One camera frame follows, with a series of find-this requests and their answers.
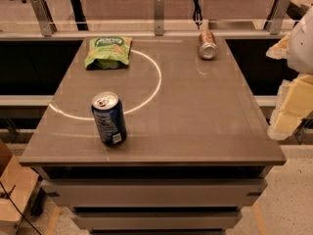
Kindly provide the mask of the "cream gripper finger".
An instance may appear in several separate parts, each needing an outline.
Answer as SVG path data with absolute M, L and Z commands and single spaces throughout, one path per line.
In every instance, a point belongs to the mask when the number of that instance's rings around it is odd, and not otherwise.
M 269 137 L 277 141 L 287 139 L 312 112 L 313 75 L 301 73 L 292 81 L 284 80 L 270 117 Z
M 275 60 L 285 59 L 287 57 L 289 40 L 290 35 L 285 35 L 281 40 L 267 50 L 266 56 Z

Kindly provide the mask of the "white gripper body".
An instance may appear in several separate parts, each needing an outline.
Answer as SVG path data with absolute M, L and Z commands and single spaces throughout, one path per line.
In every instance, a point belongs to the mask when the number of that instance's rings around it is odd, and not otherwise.
M 297 72 L 313 73 L 313 7 L 291 31 L 287 61 Z

